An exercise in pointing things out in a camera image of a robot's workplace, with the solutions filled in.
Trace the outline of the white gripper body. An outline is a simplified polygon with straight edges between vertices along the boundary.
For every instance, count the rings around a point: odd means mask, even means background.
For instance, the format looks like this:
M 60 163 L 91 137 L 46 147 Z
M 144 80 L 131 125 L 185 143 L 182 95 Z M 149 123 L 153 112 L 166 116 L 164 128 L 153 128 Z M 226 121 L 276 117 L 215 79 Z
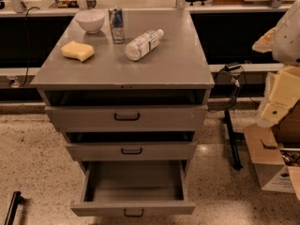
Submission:
M 270 128 L 279 123 L 300 99 L 300 67 L 284 66 L 266 78 L 256 123 Z

